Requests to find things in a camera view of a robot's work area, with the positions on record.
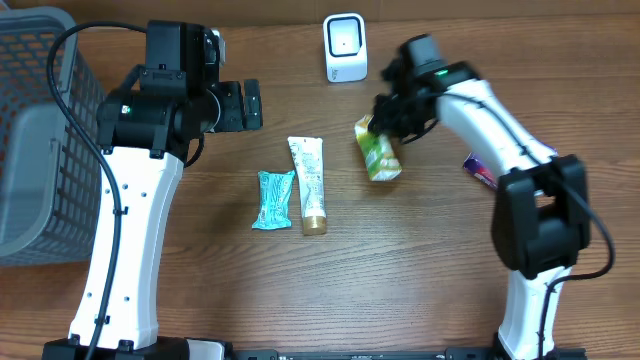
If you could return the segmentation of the green yellow snack pouch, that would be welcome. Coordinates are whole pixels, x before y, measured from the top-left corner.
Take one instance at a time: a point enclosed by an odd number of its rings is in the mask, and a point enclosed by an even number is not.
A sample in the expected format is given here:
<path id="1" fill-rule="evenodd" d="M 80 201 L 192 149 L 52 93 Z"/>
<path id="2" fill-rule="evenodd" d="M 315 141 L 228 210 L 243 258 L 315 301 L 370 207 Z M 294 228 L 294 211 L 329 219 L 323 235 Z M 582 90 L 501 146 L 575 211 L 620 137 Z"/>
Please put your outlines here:
<path id="1" fill-rule="evenodd" d="M 371 181 L 391 181 L 400 175 L 402 167 L 395 156 L 389 137 L 375 135 L 368 130 L 373 119 L 365 115 L 354 125 L 356 142 L 363 154 L 365 167 Z"/>

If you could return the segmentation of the white tube gold cap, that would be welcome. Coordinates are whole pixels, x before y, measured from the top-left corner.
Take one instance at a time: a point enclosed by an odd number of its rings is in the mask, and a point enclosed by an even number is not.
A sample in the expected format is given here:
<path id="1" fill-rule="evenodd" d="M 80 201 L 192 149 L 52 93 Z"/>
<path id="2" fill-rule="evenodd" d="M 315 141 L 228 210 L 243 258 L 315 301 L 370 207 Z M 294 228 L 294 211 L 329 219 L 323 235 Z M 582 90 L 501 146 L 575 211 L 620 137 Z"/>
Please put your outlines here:
<path id="1" fill-rule="evenodd" d="M 288 145 L 299 181 L 303 234 L 325 234 L 327 213 L 324 195 L 323 140 L 290 136 Z"/>

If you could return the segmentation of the mint green wipes pack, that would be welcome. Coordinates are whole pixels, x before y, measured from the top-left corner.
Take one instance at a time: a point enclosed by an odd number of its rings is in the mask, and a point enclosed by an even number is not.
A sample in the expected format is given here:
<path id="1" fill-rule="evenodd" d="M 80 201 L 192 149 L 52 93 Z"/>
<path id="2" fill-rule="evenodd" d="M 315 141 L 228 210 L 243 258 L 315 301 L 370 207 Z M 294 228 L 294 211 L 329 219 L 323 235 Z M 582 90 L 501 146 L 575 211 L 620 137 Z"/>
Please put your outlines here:
<path id="1" fill-rule="evenodd" d="M 253 229 L 277 230 L 292 226 L 289 218 L 289 200 L 295 171 L 286 173 L 258 172 L 260 205 Z"/>

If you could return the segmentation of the purple Carefree pad pack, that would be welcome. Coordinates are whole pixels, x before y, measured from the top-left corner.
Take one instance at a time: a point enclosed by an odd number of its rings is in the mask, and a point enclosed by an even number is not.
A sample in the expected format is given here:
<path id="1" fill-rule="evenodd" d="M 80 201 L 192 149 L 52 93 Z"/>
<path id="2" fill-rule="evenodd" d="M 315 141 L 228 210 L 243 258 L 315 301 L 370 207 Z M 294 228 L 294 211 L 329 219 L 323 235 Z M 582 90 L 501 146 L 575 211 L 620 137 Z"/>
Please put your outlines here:
<path id="1" fill-rule="evenodd" d="M 543 143 L 529 144 L 525 149 L 518 145 L 500 145 L 473 150 L 464 161 L 463 169 L 496 190 L 498 179 L 513 169 L 529 170 L 548 163 L 557 155 L 554 148 Z"/>

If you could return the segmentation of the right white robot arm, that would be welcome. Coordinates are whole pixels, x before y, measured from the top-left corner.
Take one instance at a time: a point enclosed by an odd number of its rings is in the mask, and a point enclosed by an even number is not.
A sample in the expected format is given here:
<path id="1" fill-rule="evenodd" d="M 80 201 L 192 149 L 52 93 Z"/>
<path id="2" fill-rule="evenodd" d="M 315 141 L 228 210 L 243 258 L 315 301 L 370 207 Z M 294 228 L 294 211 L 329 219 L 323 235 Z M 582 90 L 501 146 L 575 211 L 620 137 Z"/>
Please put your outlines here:
<path id="1" fill-rule="evenodd" d="M 396 59 L 382 72 L 371 131 L 408 142 L 441 124 L 479 156 L 496 181 L 491 238 L 510 270 L 495 356 L 553 359 L 560 293 L 591 240 L 586 171 L 531 135 L 466 62 Z"/>

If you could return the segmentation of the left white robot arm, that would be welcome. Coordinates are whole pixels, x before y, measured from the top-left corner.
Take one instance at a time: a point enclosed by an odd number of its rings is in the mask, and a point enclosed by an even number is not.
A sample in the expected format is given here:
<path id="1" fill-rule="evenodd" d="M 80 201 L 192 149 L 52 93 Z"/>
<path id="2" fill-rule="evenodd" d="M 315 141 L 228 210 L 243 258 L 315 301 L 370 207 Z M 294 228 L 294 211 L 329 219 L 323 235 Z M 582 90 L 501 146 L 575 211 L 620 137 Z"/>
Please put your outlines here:
<path id="1" fill-rule="evenodd" d="M 46 343 L 43 358 L 232 358 L 225 342 L 161 336 L 157 285 L 171 202 L 197 159 L 189 144 L 207 133 L 259 129 L 258 81 L 123 85 L 97 118 L 105 166 L 88 278 L 67 337 Z"/>

